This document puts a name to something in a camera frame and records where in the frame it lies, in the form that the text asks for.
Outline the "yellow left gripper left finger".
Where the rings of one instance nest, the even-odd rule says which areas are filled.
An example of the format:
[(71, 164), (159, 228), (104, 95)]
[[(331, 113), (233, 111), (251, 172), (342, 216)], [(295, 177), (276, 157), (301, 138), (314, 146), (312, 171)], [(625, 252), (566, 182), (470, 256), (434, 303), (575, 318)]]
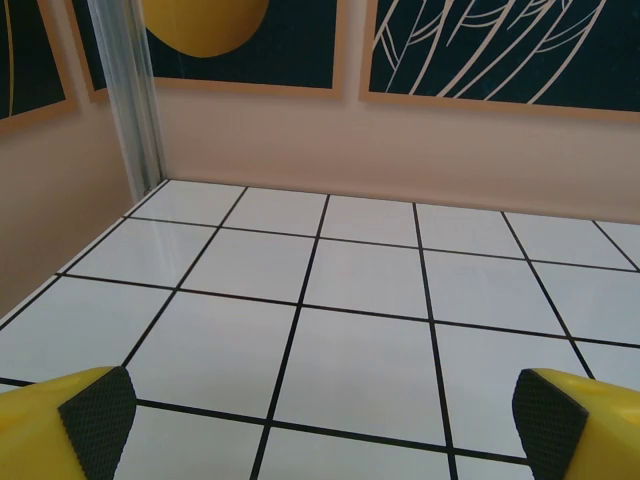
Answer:
[(136, 413), (129, 372), (108, 366), (1, 395), (3, 479), (112, 479)]

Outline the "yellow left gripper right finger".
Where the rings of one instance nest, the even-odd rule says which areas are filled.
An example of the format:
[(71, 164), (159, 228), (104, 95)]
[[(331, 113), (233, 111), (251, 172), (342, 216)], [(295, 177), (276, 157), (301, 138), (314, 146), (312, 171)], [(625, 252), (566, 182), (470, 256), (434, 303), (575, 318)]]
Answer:
[(512, 397), (536, 479), (637, 479), (639, 392), (553, 369), (524, 369)]

